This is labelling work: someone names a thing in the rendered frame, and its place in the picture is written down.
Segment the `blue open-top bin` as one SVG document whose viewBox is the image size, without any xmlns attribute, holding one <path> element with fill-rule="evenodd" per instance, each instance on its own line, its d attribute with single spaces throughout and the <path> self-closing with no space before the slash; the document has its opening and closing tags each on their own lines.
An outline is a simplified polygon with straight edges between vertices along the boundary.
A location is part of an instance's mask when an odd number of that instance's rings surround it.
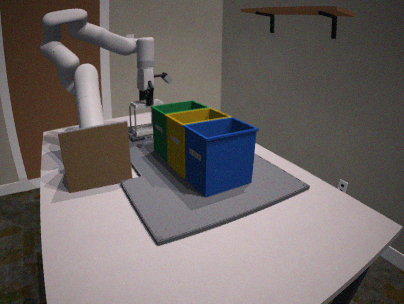
<svg viewBox="0 0 404 304">
<path fill-rule="evenodd" d="M 233 117 L 183 128 L 185 180 L 205 198 L 251 183 L 258 128 Z"/>
</svg>

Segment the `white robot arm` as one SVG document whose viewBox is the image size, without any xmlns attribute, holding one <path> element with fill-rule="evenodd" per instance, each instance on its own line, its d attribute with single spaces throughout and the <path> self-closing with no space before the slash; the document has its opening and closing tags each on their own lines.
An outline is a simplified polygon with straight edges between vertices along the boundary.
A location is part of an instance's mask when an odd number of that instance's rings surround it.
<svg viewBox="0 0 404 304">
<path fill-rule="evenodd" d="M 42 18 L 43 40 L 40 45 L 40 52 L 56 66 L 61 85 L 76 98 L 79 128 L 105 124 L 99 78 L 93 65 L 80 65 L 79 58 L 60 42 L 62 24 L 68 23 L 68 34 L 72 38 L 124 56 L 136 52 L 137 68 L 154 67 L 152 37 L 129 39 L 116 35 L 87 23 L 87 15 L 83 9 L 47 13 Z"/>
</svg>

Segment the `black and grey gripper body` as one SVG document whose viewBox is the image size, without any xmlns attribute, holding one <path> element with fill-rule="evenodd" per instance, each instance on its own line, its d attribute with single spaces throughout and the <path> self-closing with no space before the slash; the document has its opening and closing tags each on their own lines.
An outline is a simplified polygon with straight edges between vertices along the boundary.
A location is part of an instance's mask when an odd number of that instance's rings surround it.
<svg viewBox="0 0 404 304">
<path fill-rule="evenodd" d="M 148 86 L 148 81 L 151 81 L 154 87 L 154 75 L 153 75 L 154 67 L 147 68 L 137 68 L 137 88 L 141 91 L 145 91 L 150 89 Z"/>
</svg>

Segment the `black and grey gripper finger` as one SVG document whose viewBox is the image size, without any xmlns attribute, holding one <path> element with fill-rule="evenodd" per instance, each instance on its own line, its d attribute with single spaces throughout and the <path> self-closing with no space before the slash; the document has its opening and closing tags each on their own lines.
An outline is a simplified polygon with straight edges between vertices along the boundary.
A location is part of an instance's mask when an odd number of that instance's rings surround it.
<svg viewBox="0 0 404 304">
<path fill-rule="evenodd" d="M 146 100 L 146 92 L 139 90 L 139 100 Z"/>
<path fill-rule="evenodd" d="M 150 89 L 147 89 L 147 90 L 145 90 L 146 91 L 146 105 L 147 106 L 149 106 L 149 105 L 153 105 L 153 93 L 154 93 L 154 87 L 153 87 L 153 85 L 152 85 L 152 83 L 151 83 L 151 81 L 148 81 L 148 85 L 149 85 L 149 87 L 150 87 Z M 149 93 L 148 93 L 148 91 L 149 91 Z"/>
</svg>

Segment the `green open bin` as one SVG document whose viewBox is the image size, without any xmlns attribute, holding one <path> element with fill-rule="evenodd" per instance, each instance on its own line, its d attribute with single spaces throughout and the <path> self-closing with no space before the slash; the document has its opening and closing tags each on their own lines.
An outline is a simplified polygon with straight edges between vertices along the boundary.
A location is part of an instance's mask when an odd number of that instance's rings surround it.
<svg viewBox="0 0 404 304">
<path fill-rule="evenodd" d="M 167 159 L 167 118 L 165 114 L 210 108 L 195 101 L 185 101 L 151 106 L 153 112 L 154 151 L 168 163 Z"/>
</svg>

